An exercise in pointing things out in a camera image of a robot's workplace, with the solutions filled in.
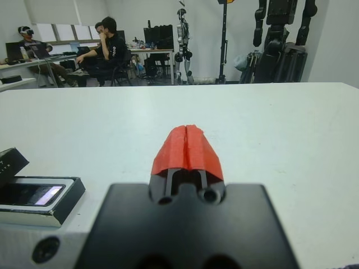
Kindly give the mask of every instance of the humanoid robot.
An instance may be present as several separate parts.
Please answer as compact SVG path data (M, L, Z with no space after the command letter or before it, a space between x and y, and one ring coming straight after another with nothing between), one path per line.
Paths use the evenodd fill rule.
M188 49L188 41L190 39L190 33L188 31L188 23L185 19L186 10L184 8L178 10L177 15L179 18L179 24L177 25L177 34L178 34L178 45L179 52L174 56L174 60L176 61L176 80L177 84L183 84L182 74L180 71L181 63L183 59L185 60L185 71L187 76L187 83L190 85L194 84L194 79L192 77L192 71L190 71L191 57L192 53Z

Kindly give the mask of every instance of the phone screen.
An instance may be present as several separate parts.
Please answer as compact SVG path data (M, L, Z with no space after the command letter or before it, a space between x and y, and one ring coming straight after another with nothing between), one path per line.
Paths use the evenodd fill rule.
M7 184L0 189L0 205L48 206L64 185Z

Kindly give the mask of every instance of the computer monitor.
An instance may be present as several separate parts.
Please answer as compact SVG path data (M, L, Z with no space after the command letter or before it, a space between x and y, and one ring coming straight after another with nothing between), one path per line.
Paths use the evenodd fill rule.
M77 53L79 51L80 42L70 42L70 46L71 51Z
M119 31L117 31L117 35L126 42L125 31L119 30Z
M18 42L6 43L6 53L9 62L23 59Z
M161 25L144 28L145 43L157 46L158 49L173 49L172 25Z

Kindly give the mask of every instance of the robot leg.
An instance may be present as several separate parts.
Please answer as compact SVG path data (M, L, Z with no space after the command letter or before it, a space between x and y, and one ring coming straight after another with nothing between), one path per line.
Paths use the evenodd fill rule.
M192 71L190 71L190 65L191 65L191 61L185 59L185 70L186 70L187 82L189 85L194 85L195 81L192 76Z
M190 71L191 57L192 57L192 53L188 50L185 55L185 71L187 76L187 83L189 85L194 85L195 81L192 76L192 71Z
M177 84L181 85L182 84L182 79L181 79L180 66L181 66L181 62L183 61L183 57L179 52L177 52L176 55L174 56L174 61L176 63L175 67L176 67Z

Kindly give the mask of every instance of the desk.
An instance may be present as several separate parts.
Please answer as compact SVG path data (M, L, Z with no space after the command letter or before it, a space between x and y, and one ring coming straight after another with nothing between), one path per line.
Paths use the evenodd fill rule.
M0 92L6 91L6 90L14 88L14 87L19 87L21 85L28 84L28 83L31 83L34 81L36 81L36 79L32 77L32 78L23 78L21 81L17 81L14 83L3 84L3 85L0 85Z
M0 225L3 267L36 268L30 262L35 244L55 234L60 250L41 268L72 268L108 186L148 183L157 152L182 124L204 130L227 184L266 185L303 269L359 263L358 89L335 83L169 87L0 94L0 149L16 146L30 161L20 175L78 176L86 187L58 230Z
M59 56L59 57L47 59L47 60L36 60L35 59L31 62L14 64L13 66L9 66L8 64L0 64L0 75L6 71L16 70L16 69L25 68L25 67L31 67L31 66L37 66L38 64L47 64L48 62L53 63L53 62L70 60L70 59L75 59L75 58L76 58L76 55L68 55L68 56L64 55L64 56ZM49 68L49 66L48 66L48 69L49 69L50 76L51 76L54 84L56 85L56 80L54 79L52 70L51 70L51 68Z
M132 54L158 54L169 53L169 68L171 71L171 84L174 85L174 71L173 71L173 49L130 49Z

